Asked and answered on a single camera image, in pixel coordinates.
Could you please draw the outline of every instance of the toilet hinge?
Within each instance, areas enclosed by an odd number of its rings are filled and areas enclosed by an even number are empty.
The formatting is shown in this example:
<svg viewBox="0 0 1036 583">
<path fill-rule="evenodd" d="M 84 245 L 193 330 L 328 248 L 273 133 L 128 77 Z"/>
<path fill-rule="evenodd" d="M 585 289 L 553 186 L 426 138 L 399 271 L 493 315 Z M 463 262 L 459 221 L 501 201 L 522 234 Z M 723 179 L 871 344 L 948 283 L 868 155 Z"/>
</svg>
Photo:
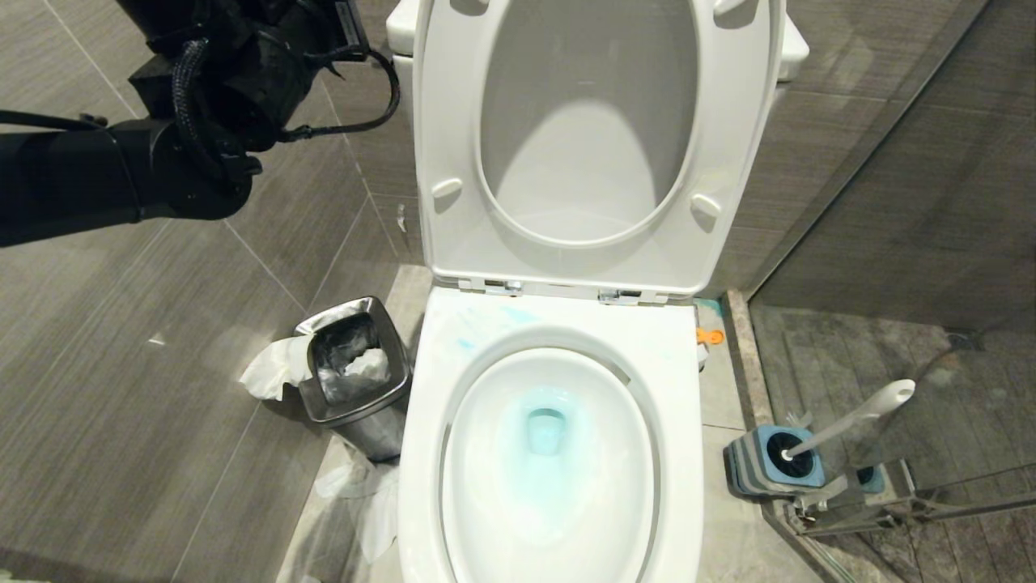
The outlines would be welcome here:
<svg viewBox="0 0 1036 583">
<path fill-rule="evenodd" d="M 610 307 L 663 305 L 669 301 L 669 295 L 636 289 L 598 289 L 597 299 Z"/>
<path fill-rule="evenodd" d="M 458 286 L 463 291 L 473 291 L 477 294 L 488 294 L 490 296 L 511 296 L 522 295 L 522 283 L 516 280 L 499 281 L 496 279 L 459 279 Z"/>
</svg>

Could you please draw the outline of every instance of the black cable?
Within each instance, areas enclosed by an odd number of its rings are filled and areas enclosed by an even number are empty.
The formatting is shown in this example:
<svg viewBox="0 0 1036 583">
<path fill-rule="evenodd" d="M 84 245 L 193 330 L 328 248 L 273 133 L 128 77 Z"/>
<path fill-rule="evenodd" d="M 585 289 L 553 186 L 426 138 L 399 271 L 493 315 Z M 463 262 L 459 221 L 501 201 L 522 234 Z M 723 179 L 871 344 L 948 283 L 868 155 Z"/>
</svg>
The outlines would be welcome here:
<svg viewBox="0 0 1036 583">
<path fill-rule="evenodd" d="M 208 38 L 196 38 L 183 43 L 173 66 L 173 111 L 176 129 L 188 154 L 211 178 L 223 177 L 223 167 L 209 154 L 194 112 L 194 90 L 198 69 L 208 58 Z"/>
<path fill-rule="evenodd" d="M 68 132 L 82 132 L 92 129 L 103 129 L 104 125 L 84 121 L 82 119 L 66 119 L 64 117 L 52 117 L 50 115 L 39 115 L 38 113 L 24 113 L 21 111 L 10 111 L 0 109 L 0 124 L 7 125 L 28 125 L 30 127 L 47 127 L 50 129 L 66 129 Z"/>
<path fill-rule="evenodd" d="M 324 66 L 335 60 L 341 59 L 346 56 L 356 55 L 356 49 L 354 47 L 342 47 L 336 49 L 329 53 L 324 53 L 322 55 L 306 55 L 306 58 L 313 64 Z M 349 123 L 346 125 L 327 125 L 324 127 L 310 127 L 309 125 L 300 125 L 294 129 L 286 129 L 281 133 L 278 141 L 281 142 L 294 142 L 298 140 L 308 140 L 316 136 L 329 136 L 334 134 L 352 134 L 355 132 L 366 132 L 368 129 L 373 129 L 378 125 L 383 124 L 392 118 L 393 114 L 399 108 L 399 101 L 401 98 L 400 86 L 399 86 L 399 76 L 396 74 L 396 67 L 393 66 L 392 61 L 388 57 L 385 57 L 381 53 L 368 50 L 364 53 L 365 56 L 371 57 L 378 61 L 381 68 L 384 69 L 385 75 L 388 76 L 388 86 L 392 90 L 392 96 L 388 99 L 388 106 L 385 107 L 384 113 L 375 119 L 370 121 L 361 121 L 359 123 Z"/>
</svg>

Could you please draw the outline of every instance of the toilet bowl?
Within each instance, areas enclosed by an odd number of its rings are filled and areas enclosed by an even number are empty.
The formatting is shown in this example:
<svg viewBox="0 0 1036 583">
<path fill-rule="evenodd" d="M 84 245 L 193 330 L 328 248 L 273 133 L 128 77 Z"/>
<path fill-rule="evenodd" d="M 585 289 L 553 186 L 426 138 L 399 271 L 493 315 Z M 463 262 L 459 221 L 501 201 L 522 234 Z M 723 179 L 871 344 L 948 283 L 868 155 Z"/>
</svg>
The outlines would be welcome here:
<svg viewBox="0 0 1036 583">
<path fill-rule="evenodd" d="M 435 275 L 403 438 L 407 583 L 693 581 L 695 313 L 766 122 L 779 0 L 424 0 Z"/>
</svg>

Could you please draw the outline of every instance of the toilet brush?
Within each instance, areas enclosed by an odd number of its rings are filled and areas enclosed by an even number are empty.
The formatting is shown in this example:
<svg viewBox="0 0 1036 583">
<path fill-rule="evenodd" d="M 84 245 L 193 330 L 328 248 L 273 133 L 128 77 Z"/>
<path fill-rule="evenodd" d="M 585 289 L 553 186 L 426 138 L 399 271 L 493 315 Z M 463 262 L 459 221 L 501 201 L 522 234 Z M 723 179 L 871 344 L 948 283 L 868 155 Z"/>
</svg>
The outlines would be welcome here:
<svg viewBox="0 0 1036 583">
<path fill-rule="evenodd" d="M 891 413 L 914 396 L 914 381 L 890 383 L 816 435 L 803 428 L 756 428 L 726 448 L 731 488 L 747 496 L 795 496 L 823 487 L 816 448 L 860 422 Z"/>
</svg>

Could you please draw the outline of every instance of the toilet lid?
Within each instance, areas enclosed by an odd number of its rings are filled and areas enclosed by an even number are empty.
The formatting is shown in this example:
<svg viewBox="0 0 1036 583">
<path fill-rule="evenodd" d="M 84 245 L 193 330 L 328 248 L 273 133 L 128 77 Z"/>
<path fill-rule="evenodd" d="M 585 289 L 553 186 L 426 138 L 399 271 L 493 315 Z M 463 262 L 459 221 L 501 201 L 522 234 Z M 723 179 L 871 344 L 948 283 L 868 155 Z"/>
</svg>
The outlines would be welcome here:
<svg viewBox="0 0 1036 583">
<path fill-rule="evenodd" d="M 471 385 L 442 469 L 457 583 L 637 580 L 657 501 L 628 382 L 580 353 L 534 349 Z"/>
<path fill-rule="evenodd" d="M 694 294 L 748 178 L 782 23 L 781 0 L 425 0 L 429 266 L 462 286 Z"/>
</svg>

